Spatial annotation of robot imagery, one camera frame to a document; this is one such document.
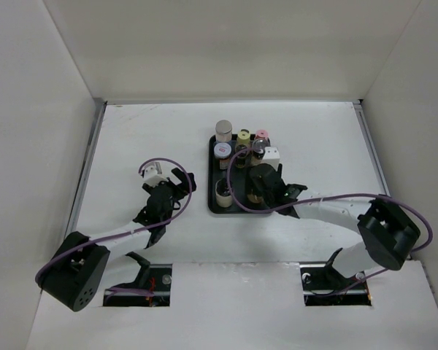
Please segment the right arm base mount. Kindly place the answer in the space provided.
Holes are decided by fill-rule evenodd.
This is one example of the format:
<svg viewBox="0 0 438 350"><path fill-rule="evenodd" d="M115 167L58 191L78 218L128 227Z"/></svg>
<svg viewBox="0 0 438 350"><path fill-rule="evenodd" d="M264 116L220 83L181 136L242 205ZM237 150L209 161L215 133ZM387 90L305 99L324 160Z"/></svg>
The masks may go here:
<svg viewBox="0 0 438 350"><path fill-rule="evenodd" d="M346 278L333 267L336 250L325 263L300 265L305 306L371 306L366 282L356 276Z"/></svg>

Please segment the black pump bottle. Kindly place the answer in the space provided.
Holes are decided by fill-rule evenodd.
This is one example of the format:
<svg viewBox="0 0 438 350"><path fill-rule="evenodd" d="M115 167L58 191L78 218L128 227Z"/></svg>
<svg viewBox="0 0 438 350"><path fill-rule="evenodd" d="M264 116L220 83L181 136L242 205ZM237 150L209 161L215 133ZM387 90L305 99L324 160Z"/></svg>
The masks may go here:
<svg viewBox="0 0 438 350"><path fill-rule="evenodd" d="M233 199L225 178L218 180L215 184L215 200L220 208L229 208Z"/></svg>
<svg viewBox="0 0 438 350"><path fill-rule="evenodd" d="M254 189L247 191L247 200L250 203L254 203L254 204L260 204L260 203L263 203L263 201L264 201L262 193L258 190L254 190Z"/></svg>

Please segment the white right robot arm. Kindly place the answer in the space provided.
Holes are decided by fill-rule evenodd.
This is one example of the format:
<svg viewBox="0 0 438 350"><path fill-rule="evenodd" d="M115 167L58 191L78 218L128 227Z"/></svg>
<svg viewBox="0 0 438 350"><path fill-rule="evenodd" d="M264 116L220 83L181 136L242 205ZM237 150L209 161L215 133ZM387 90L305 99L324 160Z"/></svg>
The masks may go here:
<svg viewBox="0 0 438 350"><path fill-rule="evenodd" d="M337 249L326 262L323 277L335 289L364 270L400 270L420 238L419 228L401 205L386 196L321 198L304 185L284 183L269 164L253 167L248 181L251 193L283 216L314 219L360 235L361 242Z"/></svg>

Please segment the pink cap spice bottle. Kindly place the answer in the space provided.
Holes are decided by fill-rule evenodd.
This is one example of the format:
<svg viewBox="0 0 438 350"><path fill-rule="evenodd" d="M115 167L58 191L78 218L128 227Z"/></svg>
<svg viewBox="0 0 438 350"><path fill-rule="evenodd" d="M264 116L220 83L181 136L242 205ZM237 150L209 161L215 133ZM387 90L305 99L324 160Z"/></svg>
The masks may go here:
<svg viewBox="0 0 438 350"><path fill-rule="evenodd" d="M259 129L255 132L255 139L269 139L269 133L268 131L264 129Z"/></svg>

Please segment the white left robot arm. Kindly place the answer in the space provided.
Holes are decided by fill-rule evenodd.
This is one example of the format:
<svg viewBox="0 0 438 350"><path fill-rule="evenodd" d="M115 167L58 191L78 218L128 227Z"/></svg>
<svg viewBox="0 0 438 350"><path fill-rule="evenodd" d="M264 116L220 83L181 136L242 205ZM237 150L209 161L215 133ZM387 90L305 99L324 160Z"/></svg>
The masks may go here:
<svg viewBox="0 0 438 350"><path fill-rule="evenodd" d="M107 264L126 256L137 262L124 273L122 284L104 293L106 300L122 294L152 300L156 293L155 277L150 273L150 262L137 254L139 249L156 245L166 233L166 227L179 217L196 191L196 181L183 167L172 169L177 178L173 182L162 176L148 177L142 170L142 188L149 197L138 215L127 225L106 233L86 236L79 231L70 233L52 259L36 274L38 287L73 312L84 309L94 298Z"/></svg>

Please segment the yellow cap spice bottle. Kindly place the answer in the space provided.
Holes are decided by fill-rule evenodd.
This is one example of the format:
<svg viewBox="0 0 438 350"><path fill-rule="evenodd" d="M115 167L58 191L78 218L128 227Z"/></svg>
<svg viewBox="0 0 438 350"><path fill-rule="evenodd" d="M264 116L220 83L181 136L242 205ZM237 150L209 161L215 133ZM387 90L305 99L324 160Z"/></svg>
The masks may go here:
<svg viewBox="0 0 438 350"><path fill-rule="evenodd" d="M247 129L242 129L237 133L237 144L250 146L250 132Z"/></svg>

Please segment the small dark spice bottle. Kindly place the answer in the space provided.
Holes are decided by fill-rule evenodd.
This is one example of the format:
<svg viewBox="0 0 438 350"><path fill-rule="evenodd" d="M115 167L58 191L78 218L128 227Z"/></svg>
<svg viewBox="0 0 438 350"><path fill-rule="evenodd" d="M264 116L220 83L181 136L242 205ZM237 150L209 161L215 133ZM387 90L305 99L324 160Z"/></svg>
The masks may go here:
<svg viewBox="0 0 438 350"><path fill-rule="evenodd" d="M237 158L234 161L236 168L244 168L247 165L247 159L248 159L248 148L249 146L247 144L238 144L235 147L235 153L237 154Z"/></svg>

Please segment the tall jar silver lid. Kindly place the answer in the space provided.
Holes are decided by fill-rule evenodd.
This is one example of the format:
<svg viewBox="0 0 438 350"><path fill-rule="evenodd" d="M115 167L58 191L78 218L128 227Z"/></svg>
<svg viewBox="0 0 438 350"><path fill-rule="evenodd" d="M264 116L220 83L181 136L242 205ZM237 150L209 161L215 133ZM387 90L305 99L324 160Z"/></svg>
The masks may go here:
<svg viewBox="0 0 438 350"><path fill-rule="evenodd" d="M232 140L232 124L228 120L219 120L215 125L215 140L218 143L229 143Z"/></svg>

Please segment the dark sauce jar white lid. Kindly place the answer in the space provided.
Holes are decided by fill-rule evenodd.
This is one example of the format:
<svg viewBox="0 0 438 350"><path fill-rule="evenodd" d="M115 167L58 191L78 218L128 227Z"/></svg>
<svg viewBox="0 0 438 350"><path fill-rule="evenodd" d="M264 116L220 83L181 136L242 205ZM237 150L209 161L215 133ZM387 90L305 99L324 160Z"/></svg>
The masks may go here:
<svg viewBox="0 0 438 350"><path fill-rule="evenodd" d="M222 170L226 170L229 166L230 159L232 154L232 148L229 143L226 142L218 142L213 147L213 155L218 164L218 168Z"/></svg>

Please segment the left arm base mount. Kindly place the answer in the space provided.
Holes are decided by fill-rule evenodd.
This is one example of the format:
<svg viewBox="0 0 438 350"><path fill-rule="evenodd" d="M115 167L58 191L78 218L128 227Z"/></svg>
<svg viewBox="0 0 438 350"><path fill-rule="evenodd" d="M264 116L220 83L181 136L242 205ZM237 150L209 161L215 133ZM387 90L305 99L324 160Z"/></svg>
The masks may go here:
<svg viewBox="0 0 438 350"><path fill-rule="evenodd" d="M169 307L172 288L172 265L152 265L147 259L129 252L139 271L133 281L116 284L104 291L104 307Z"/></svg>

